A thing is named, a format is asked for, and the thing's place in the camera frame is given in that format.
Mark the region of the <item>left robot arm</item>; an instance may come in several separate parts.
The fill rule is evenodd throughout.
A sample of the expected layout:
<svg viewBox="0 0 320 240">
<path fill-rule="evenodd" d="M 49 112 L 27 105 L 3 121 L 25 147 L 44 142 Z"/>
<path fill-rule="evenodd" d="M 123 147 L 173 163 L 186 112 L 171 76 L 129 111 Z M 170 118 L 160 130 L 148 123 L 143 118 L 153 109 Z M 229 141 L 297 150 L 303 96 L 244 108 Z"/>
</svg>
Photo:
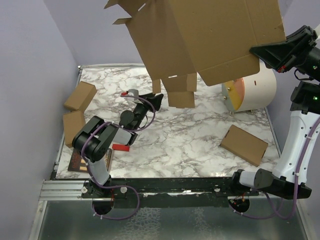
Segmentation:
<svg viewBox="0 0 320 240">
<path fill-rule="evenodd" d="M 125 110 L 120 114 L 119 123 L 107 122 L 98 116 L 93 116 L 72 140 L 72 147 L 85 161 L 90 180 L 94 183 L 93 191 L 97 196 L 106 197 L 111 190 L 108 180 L 111 178 L 107 170 L 104 156 L 112 143 L 131 146 L 138 132 L 151 124 L 140 127 L 148 112 L 153 113 L 152 123 L 156 112 L 160 110 L 164 95 L 148 93 L 140 95 L 136 89 L 130 89 L 120 95 L 121 98 L 133 101 L 134 110 Z"/>
</svg>

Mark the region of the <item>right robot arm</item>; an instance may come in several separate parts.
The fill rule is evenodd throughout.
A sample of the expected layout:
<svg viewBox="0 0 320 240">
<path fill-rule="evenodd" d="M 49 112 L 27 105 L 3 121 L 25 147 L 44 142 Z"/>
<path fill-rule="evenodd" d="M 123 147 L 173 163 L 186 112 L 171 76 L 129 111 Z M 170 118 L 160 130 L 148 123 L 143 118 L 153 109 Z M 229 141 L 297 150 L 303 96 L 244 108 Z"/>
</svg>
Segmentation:
<svg viewBox="0 0 320 240">
<path fill-rule="evenodd" d="M 320 28 L 302 26 L 285 41 L 253 46 L 250 53 L 266 66 L 285 73 L 291 69 L 306 75 L 291 94 L 290 126 L 280 159 L 273 169 L 255 172 L 238 170 L 232 176 L 230 191 L 240 196 L 249 189 L 262 191 L 286 200 L 309 198 L 306 186 L 309 161 L 320 135 Z"/>
</svg>

